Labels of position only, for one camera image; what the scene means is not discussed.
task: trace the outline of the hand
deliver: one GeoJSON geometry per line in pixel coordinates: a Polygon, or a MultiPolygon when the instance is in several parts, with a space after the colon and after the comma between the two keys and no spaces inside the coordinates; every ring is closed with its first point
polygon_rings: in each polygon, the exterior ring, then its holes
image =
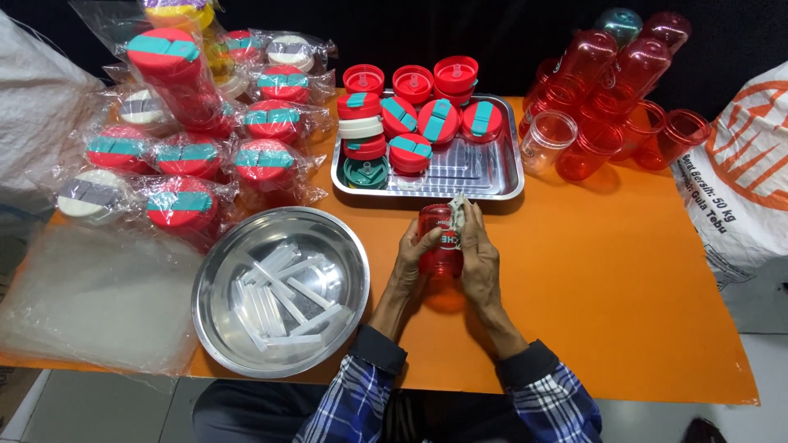
{"type": "Polygon", "coordinates": [[[409,297],[416,292],[421,292],[429,276],[418,272],[418,260],[425,252],[437,246],[440,242],[440,228],[429,231],[420,240],[418,237],[418,219],[414,218],[407,227],[407,231],[400,239],[400,251],[394,262],[394,270],[388,278],[386,292],[392,296],[409,297]]]}
{"type": "Polygon", "coordinates": [[[496,247],[487,238],[481,209],[463,203],[465,225],[460,233],[463,249],[463,288],[465,296],[481,311],[501,307],[500,303],[500,256],[496,247]]]}
{"type": "Polygon", "coordinates": [[[394,270],[370,319],[370,326],[391,340],[395,340],[399,332],[407,301],[422,291],[428,277],[419,274],[418,260],[438,244],[441,234],[441,229],[435,228],[417,242],[418,220],[413,219],[400,240],[394,270]]]}
{"type": "Polygon", "coordinates": [[[463,203],[465,225],[460,233],[463,249],[463,288],[496,347],[498,356],[506,359],[528,348],[528,342],[511,322],[500,302],[500,256],[487,238],[481,209],[463,203]]]}

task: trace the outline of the cardboard box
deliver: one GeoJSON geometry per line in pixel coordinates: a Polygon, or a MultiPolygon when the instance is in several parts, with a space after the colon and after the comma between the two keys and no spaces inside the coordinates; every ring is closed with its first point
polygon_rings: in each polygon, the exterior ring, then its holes
{"type": "Polygon", "coordinates": [[[0,366],[0,434],[40,374],[40,369],[0,366]]]}

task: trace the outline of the orange tabletop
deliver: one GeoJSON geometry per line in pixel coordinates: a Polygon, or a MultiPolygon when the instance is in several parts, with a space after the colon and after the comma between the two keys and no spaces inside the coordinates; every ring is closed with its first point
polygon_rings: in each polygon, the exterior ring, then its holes
{"type": "MultiPolygon", "coordinates": [[[[507,99],[517,122],[521,100],[507,99]]],[[[336,112],[334,102],[330,107],[336,112]]],[[[399,238],[431,202],[342,194],[329,174],[333,140],[330,134],[316,148],[328,158],[313,183],[329,197],[314,206],[347,223],[366,247],[372,273],[368,318],[399,238]]],[[[512,321],[527,340],[545,342],[592,396],[759,403],[742,343],[669,172],[605,165],[580,185],[555,175],[527,177],[519,197],[480,206],[489,238],[500,250],[502,298],[512,321]]],[[[400,346],[408,357],[399,386],[501,392],[473,315],[422,307],[400,346]]],[[[344,349],[289,380],[329,382],[344,349]]],[[[12,356],[0,357],[0,365],[102,370],[12,356]]],[[[238,377],[202,348],[188,374],[238,377]]]]}

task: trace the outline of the green bottle lid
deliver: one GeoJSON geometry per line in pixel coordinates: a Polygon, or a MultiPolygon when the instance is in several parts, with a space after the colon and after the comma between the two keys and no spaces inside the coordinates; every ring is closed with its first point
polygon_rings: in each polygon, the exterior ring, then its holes
{"type": "Polygon", "coordinates": [[[346,158],[342,168],[345,181],[351,188],[382,189],[388,185],[388,161],[386,157],[364,162],[346,158]]]}

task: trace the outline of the plaid shirt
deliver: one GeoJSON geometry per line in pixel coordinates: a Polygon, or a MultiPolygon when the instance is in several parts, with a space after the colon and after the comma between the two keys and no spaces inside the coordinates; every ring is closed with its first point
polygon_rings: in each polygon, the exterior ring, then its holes
{"type": "MultiPolygon", "coordinates": [[[[356,344],[364,341],[360,340],[362,335],[369,338],[376,332],[362,326],[356,344]]],[[[376,348],[381,347],[380,337],[371,340],[377,341],[376,348]]],[[[301,426],[294,442],[373,443],[380,439],[385,406],[399,370],[395,363],[381,360],[379,350],[369,356],[372,362],[359,356],[361,350],[353,351],[351,348],[350,355],[342,360],[339,374],[317,412],[301,426]]],[[[597,404],[572,371],[540,341],[499,362],[498,370],[515,410],[535,441],[601,441],[602,418],[597,404]]]]}

